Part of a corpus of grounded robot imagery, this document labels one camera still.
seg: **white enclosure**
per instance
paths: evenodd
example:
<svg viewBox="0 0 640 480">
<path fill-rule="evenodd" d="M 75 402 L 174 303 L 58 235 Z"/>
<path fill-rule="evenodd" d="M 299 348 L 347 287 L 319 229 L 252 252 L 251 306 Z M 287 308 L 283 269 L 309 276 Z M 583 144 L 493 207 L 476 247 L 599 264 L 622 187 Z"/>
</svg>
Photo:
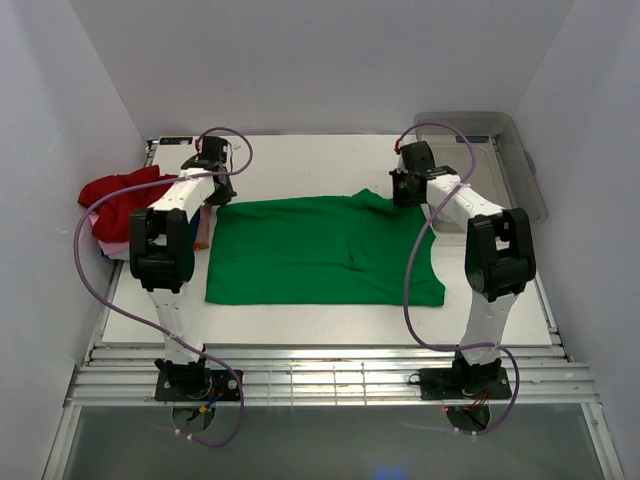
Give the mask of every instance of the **white enclosure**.
<svg viewBox="0 0 640 480">
<path fill-rule="evenodd" d="M 514 117 L 559 331 L 640 477 L 639 22 L 634 0 L 0 2 L 2 477 L 42 475 L 100 313 L 71 252 L 84 184 L 163 134 L 391 134 L 436 111 Z M 81 243 L 105 291 L 111 264 Z"/>
</svg>

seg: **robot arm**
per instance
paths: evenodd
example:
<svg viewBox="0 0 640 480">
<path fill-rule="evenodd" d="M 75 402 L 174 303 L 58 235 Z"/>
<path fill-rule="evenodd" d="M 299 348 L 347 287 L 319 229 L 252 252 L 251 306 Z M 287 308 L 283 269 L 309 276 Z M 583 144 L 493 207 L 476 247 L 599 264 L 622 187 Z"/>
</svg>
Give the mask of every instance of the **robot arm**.
<svg viewBox="0 0 640 480">
<path fill-rule="evenodd" d="M 195 317 L 187 302 L 188 282 L 195 270 L 193 238 L 189 223 L 203 203 L 224 205 L 236 195 L 229 177 L 205 176 L 226 171 L 231 157 L 229 142 L 204 137 L 202 151 L 187 160 L 180 174 L 191 177 L 177 182 L 157 202 L 130 216 L 131 273 L 142 283 L 158 313 L 160 324 L 187 343 L 203 349 Z M 205 387 L 204 358 L 165 338 L 165 359 L 156 366 L 169 384 L 187 395 Z"/>
<path fill-rule="evenodd" d="M 451 168 L 435 166 L 427 142 L 405 145 L 399 153 L 398 168 L 390 172 L 397 207 L 439 205 L 460 183 Z M 465 273 L 473 293 L 460 345 L 499 344 L 511 307 L 536 273 L 527 213 L 496 205 L 469 185 L 462 185 L 442 213 L 466 233 Z M 462 350 L 456 361 L 480 383 L 495 379 L 500 369 L 499 352 L 490 347 Z"/>
</svg>

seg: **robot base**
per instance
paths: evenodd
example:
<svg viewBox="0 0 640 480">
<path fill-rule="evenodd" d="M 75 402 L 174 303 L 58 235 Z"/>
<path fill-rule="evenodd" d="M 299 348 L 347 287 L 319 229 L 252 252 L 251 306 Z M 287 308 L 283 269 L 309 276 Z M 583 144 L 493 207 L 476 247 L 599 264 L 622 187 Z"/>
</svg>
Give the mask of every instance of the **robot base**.
<svg viewBox="0 0 640 480">
<path fill-rule="evenodd" d="M 500 367 L 497 377 L 486 379 L 473 385 L 465 384 L 452 368 L 423 368 L 417 373 L 419 381 L 410 382 L 420 386 L 422 400 L 461 400 L 472 399 L 488 390 L 488 400 L 507 400 L 511 398 L 511 387 L 507 372 Z"/>
<path fill-rule="evenodd" d="M 242 379 L 242 370 L 235 370 L 235 372 Z M 205 392 L 200 395 L 186 395 L 180 389 L 169 384 L 164 372 L 159 372 L 154 399 L 157 402 L 206 402 L 209 400 L 207 394 L 210 391 L 209 385 L 211 385 L 215 389 L 215 396 L 222 395 L 218 402 L 237 402 L 240 400 L 237 382 L 227 370 L 205 369 L 205 381 L 207 385 Z"/>
</svg>

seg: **pink cloth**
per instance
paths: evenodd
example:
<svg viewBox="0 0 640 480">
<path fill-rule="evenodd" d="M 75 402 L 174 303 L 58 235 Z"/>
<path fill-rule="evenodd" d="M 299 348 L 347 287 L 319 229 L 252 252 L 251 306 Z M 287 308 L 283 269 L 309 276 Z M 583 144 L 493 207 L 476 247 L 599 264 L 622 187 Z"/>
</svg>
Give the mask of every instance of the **pink cloth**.
<svg viewBox="0 0 640 480">
<path fill-rule="evenodd" d="M 95 225 L 98 221 L 98 214 L 91 213 L 89 215 L 89 221 L 91 225 Z M 110 255 L 114 255 L 116 253 L 122 252 L 123 250 L 129 249 L 129 242 L 103 242 L 102 240 L 98 240 L 98 245 L 102 249 L 102 252 L 108 257 Z"/>
</svg>

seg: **green fabric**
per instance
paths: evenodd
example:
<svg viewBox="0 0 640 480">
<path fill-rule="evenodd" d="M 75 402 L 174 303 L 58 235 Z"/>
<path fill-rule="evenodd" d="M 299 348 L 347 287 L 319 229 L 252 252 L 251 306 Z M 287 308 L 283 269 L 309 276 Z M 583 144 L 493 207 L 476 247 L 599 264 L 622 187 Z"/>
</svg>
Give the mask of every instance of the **green fabric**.
<svg viewBox="0 0 640 480">
<path fill-rule="evenodd" d="M 206 301 L 255 304 L 402 304 L 420 208 L 396 209 L 369 190 L 218 209 Z M 413 269 L 412 305 L 440 306 L 430 230 Z"/>
</svg>

